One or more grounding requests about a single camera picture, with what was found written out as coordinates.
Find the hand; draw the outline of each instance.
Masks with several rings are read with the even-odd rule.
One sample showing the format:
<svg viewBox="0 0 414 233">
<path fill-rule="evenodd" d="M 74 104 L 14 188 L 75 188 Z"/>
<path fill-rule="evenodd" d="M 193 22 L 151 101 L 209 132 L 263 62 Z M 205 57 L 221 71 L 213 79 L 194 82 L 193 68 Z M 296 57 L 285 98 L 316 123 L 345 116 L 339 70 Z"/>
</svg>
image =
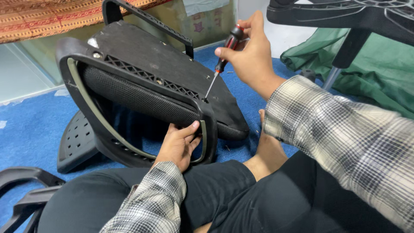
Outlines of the hand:
<svg viewBox="0 0 414 233">
<path fill-rule="evenodd" d="M 189 127 L 179 130 L 175 124 L 170 124 L 153 166 L 158 162 L 172 161 L 181 173 L 187 170 L 191 153 L 201 141 L 201 136 L 195 138 L 194 134 L 199 126 L 200 123 L 195 121 Z"/>
<path fill-rule="evenodd" d="M 263 14 L 256 11 L 248 20 L 238 20 L 237 23 L 244 28 L 245 37 L 250 38 L 244 49 L 217 48 L 214 53 L 228 60 L 240 80 L 268 100 L 285 79 L 273 71 L 270 42 L 263 29 Z"/>
</svg>

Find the black pants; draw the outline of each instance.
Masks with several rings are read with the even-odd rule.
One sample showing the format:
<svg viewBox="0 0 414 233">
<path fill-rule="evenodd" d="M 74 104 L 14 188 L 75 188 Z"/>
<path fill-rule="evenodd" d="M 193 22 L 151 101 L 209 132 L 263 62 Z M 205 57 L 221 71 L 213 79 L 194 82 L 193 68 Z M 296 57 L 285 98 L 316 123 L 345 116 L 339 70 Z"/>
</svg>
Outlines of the black pants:
<svg viewBox="0 0 414 233">
<path fill-rule="evenodd" d="M 109 169 L 68 182 L 47 203 L 39 233 L 99 232 L 147 172 Z M 257 183 L 235 160 L 193 167 L 184 178 L 182 232 L 209 222 L 210 232 L 401 231 L 302 152 Z"/>
</svg>

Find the screw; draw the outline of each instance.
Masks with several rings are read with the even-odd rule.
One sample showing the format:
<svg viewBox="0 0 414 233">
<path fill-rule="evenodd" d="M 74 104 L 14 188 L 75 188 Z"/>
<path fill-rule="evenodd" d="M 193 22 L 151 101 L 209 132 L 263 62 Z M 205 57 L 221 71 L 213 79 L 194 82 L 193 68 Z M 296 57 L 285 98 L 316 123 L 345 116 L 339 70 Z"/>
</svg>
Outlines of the screw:
<svg viewBox="0 0 414 233">
<path fill-rule="evenodd" d="M 94 58 L 101 58 L 102 57 L 102 55 L 100 53 L 94 53 L 93 55 L 94 55 Z"/>
</svg>

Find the blue carpet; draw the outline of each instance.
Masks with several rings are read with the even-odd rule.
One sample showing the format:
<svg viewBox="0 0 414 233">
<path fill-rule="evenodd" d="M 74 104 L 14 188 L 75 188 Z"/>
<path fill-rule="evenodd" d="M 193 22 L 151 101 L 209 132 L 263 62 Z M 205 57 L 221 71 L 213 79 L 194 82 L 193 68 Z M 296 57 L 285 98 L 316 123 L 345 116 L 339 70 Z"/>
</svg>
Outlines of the blue carpet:
<svg viewBox="0 0 414 233">
<path fill-rule="evenodd" d="M 217 63 L 214 55 L 215 48 L 206 48 L 195 52 L 195 59 L 204 66 L 213 69 Z M 273 59 L 273 68 L 276 74 L 283 78 L 295 75 L 288 70 L 279 59 Z M 242 83 L 229 63 L 223 72 L 222 78 L 229 90 L 237 99 L 237 103 L 250 127 L 248 139 L 242 142 L 230 142 L 219 140 L 216 162 L 224 162 L 235 159 L 240 162 L 248 160 L 254 155 L 259 136 L 260 119 L 258 110 L 265 108 L 266 102 L 246 84 Z M 0 129 L 0 170 L 11 166 L 40 167 L 66 181 L 79 175 L 100 169 L 124 167 L 122 164 L 99 156 L 92 162 L 85 163 L 76 171 L 69 174 L 59 174 L 56 171 L 58 147 L 62 133 L 72 118 L 79 110 L 70 96 L 54 96 L 50 92 L 37 97 L 29 98 L 19 104 L 9 104 L 0 107 L 0 122 L 7 121 L 6 126 Z M 142 143 L 145 151 L 156 154 L 160 142 L 153 143 L 146 140 Z M 297 148 L 283 145 L 288 157 L 292 156 Z M 28 191 L 43 186 L 36 182 L 28 182 L 18 185 L 0 197 L 0 226 L 12 215 L 13 205 L 19 201 Z"/>
</svg>

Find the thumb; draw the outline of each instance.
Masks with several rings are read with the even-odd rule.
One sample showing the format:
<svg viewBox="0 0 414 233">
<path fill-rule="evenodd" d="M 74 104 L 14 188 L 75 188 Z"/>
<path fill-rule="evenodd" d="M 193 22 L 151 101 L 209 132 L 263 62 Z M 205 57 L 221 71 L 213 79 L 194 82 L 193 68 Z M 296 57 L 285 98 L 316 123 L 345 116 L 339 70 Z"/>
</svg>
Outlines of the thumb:
<svg viewBox="0 0 414 233">
<path fill-rule="evenodd" d="M 233 57 L 236 53 L 237 52 L 234 51 L 233 49 L 224 48 L 224 47 L 219 47 L 216 49 L 216 51 L 214 51 L 214 54 L 216 56 L 218 56 L 219 58 L 224 58 L 228 60 L 229 62 L 233 60 Z"/>
<path fill-rule="evenodd" d="M 200 123 L 198 121 L 195 121 L 189 127 L 180 129 L 176 131 L 175 133 L 178 138 L 186 138 L 190 135 L 193 135 L 197 131 L 199 126 L 200 126 Z"/>
</svg>

